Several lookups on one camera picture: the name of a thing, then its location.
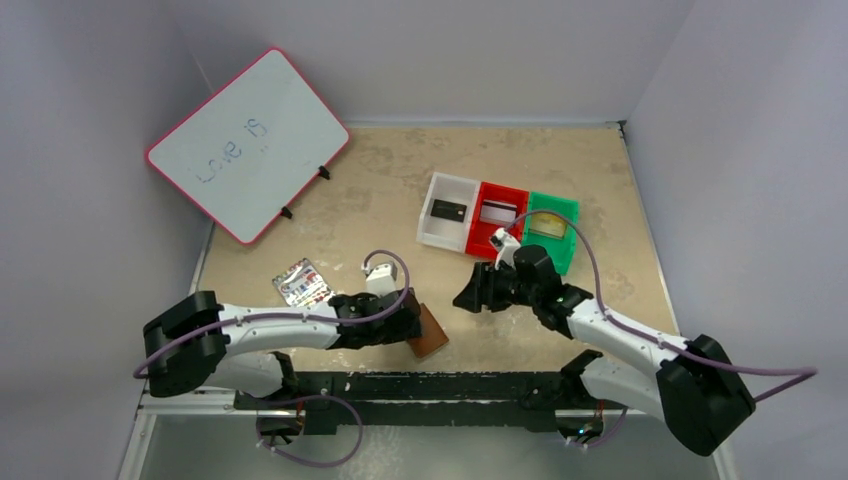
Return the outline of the pink framed whiteboard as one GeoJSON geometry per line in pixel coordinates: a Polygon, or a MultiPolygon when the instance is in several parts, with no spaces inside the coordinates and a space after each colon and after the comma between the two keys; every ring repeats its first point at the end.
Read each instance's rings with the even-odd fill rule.
{"type": "Polygon", "coordinates": [[[148,164],[243,245],[255,242],[350,140],[272,47],[146,151],[148,164]]]}

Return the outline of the pack of coloured markers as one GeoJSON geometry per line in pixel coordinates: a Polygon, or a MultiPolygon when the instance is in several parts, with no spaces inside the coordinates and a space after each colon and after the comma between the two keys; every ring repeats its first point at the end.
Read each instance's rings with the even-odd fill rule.
{"type": "Polygon", "coordinates": [[[272,280],[290,307],[309,307],[328,301],[335,292],[308,258],[302,258],[272,280]]]}

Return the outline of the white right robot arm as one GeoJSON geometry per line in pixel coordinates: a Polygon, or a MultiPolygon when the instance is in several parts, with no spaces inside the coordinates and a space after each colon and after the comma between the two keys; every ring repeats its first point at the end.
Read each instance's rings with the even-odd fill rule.
{"type": "Polygon", "coordinates": [[[665,335],[602,307],[568,284],[541,246],[509,261],[478,262],[454,306],[471,313],[528,307],[547,329],[588,344],[561,370],[560,390],[574,402],[611,401],[662,421],[689,451],[711,455],[756,410],[715,339],[665,335]]]}

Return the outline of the green plastic bin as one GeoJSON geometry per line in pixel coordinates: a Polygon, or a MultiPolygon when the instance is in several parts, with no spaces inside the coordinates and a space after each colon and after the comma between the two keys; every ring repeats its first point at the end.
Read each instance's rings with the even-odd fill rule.
{"type": "MultiPolygon", "coordinates": [[[[527,210],[555,211],[571,222],[577,223],[580,206],[573,199],[531,192],[528,197],[527,210]]],[[[570,268],[576,250],[576,242],[576,233],[556,215],[537,213],[524,220],[521,244],[544,247],[553,261],[556,271],[562,276],[565,276],[570,268]]]]}

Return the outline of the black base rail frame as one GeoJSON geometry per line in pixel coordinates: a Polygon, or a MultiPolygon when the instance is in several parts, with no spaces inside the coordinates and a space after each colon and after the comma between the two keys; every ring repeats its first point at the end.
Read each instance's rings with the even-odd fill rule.
{"type": "Polygon", "coordinates": [[[574,402],[561,392],[561,370],[530,372],[301,371],[294,385],[258,398],[229,388],[232,407],[254,413],[262,436],[332,435],[340,425],[520,427],[559,429],[558,411],[627,408],[574,402]]]}

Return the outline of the white plastic bin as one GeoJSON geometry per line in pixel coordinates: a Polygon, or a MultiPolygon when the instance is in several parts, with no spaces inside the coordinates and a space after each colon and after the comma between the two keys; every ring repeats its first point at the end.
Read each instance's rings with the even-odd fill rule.
{"type": "Polygon", "coordinates": [[[434,172],[419,215],[416,240],[464,253],[481,182],[434,172]]]}

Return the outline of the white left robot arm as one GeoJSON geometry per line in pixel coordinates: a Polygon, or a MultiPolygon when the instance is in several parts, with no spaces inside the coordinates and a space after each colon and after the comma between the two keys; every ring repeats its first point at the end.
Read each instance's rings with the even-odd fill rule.
{"type": "Polygon", "coordinates": [[[146,357],[134,370],[157,398],[203,386],[263,398],[294,385],[288,348],[358,350],[419,338],[421,307],[410,289],[337,294],[307,307],[257,308],[195,292],[143,328],[146,357]]]}

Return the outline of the gold credit card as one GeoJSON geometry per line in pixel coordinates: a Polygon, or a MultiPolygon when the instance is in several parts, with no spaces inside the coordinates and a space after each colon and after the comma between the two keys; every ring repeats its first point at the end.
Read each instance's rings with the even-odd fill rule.
{"type": "Polygon", "coordinates": [[[536,213],[529,216],[529,232],[555,240],[562,240],[567,233],[568,224],[559,216],[550,213],[536,213]]]}

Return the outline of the silver credit card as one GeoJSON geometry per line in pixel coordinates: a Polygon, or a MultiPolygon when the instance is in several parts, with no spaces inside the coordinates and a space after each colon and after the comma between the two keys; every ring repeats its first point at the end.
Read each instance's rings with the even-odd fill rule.
{"type": "Polygon", "coordinates": [[[494,225],[506,226],[518,216],[518,207],[513,204],[485,200],[481,204],[479,220],[494,225]]]}

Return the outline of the brown leather card holder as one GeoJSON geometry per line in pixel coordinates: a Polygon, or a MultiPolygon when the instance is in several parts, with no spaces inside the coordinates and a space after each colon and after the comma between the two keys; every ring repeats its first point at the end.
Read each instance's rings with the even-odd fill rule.
{"type": "Polygon", "coordinates": [[[449,338],[426,304],[420,304],[420,335],[406,340],[417,360],[431,357],[448,343],[449,338]]]}

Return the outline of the black credit card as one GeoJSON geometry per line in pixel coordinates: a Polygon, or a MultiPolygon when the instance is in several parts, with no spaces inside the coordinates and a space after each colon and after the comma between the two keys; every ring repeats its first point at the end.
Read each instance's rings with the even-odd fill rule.
{"type": "Polygon", "coordinates": [[[433,218],[463,223],[465,221],[466,210],[467,206],[465,204],[434,199],[429,215],[433,218]]]}

